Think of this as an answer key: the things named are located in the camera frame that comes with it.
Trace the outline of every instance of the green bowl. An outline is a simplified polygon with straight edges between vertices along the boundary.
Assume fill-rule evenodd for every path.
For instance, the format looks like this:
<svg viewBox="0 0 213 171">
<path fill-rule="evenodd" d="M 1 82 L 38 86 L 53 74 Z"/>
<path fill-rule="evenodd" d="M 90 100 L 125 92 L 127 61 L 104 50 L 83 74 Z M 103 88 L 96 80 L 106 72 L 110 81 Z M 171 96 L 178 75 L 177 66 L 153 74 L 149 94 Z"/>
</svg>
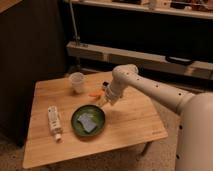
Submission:
<svg viewBox="0 0 213 171">
<path fill-rule="evenodd" d="M 92 121 L 97 124 L 96 128 L 94 130 L 92 130 L 90 133 L 86 132 L 84 130 L 82 124 L 78 121 L 78 118 L 84 113 L 88 113 L 88 114 L 92 115 L 92 118 L 91 118 Z M 95 105 L 81 106 L 73 113 L 72 118 L 71 118 L 71 125 L 72 125 L 74 132 L 78 136 L 83 136 L 83 137 L 94 136 L 94 135 L 99 134 L 102 131 L 104 124 L 105 124 L 104 111 Z"/>
</svg>

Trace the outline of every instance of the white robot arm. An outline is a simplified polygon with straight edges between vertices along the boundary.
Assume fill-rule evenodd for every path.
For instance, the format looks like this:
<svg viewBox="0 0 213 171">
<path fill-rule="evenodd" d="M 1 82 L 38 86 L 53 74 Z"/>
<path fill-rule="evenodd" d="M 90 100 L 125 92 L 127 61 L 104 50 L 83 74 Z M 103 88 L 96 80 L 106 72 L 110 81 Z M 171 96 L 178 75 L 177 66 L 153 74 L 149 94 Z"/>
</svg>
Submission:
<svg viewBox="0 0 213 171">
<path fill-rule="evenodd" d="M 138 75 L 135 65 L 120 65 L 105 97 L 114 104 L 130 85 L 181 115 L 176 171 L 213 170 L 213 93 L 195 95 Z"/>
</svg>

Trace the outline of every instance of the tiled floor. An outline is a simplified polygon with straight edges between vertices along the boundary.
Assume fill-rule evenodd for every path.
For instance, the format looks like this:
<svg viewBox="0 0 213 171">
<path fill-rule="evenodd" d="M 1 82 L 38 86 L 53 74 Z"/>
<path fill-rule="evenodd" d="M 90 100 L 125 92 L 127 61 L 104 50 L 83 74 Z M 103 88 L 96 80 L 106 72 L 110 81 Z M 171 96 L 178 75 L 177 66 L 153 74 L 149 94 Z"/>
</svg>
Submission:
<svg viewBox="0 0 213 171">
<path fill-rule="evenodd" d="M 169 137 L 152 143 L 148 153 L 140 156 L 144 145 L 114 150 L 84 158 L 41 166 L 31 171 L 174 171 L 179 117 L 153 102 L 168 131 Z M 0 137 L 0 170 L 20 171 L 24 147 L 18 148 Z"/>
</svg>

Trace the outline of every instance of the wooden table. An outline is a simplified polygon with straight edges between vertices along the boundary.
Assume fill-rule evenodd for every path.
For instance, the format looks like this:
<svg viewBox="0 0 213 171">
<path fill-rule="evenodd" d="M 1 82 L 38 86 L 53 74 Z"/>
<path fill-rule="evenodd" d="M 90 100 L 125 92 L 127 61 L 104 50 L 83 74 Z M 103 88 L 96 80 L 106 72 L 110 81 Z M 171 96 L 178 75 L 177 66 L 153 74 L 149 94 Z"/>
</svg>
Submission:
<svg viewBox="0 0 213 171">
<path fill-rule="evenodd" d="M 111 72 L 86 75 L 85 93 L 75 94 L 67 78 L 41 81 L 36 84 L 24 168 L 51 164 L 167 137 L 167 132 L 149 97 L 131 87 L 114 106 L 106 104 L 106 124 L 93 138 L 75 136 L 70 125 L 73 112 L 85 104 L 95 104 L 88 93 L 110 82 Z M 47 108 L 56 105 L 61 114 L 62 142 L 56 143 L 48 126 Z"/>
</svg>

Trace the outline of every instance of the white cup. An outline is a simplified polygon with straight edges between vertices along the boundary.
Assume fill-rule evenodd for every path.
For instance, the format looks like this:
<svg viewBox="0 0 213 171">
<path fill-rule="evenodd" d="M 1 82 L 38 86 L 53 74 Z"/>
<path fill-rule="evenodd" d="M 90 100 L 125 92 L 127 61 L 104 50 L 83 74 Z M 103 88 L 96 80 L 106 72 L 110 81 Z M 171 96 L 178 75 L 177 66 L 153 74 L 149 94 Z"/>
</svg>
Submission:
<svg viewBox="0 0 213 171">
<path fill-rule="evenodd" d="M 84 92 L 84 74 L 81 72 L 74 72 L 69 76 L 69 81 L 76 93 Z"/>
</svg>

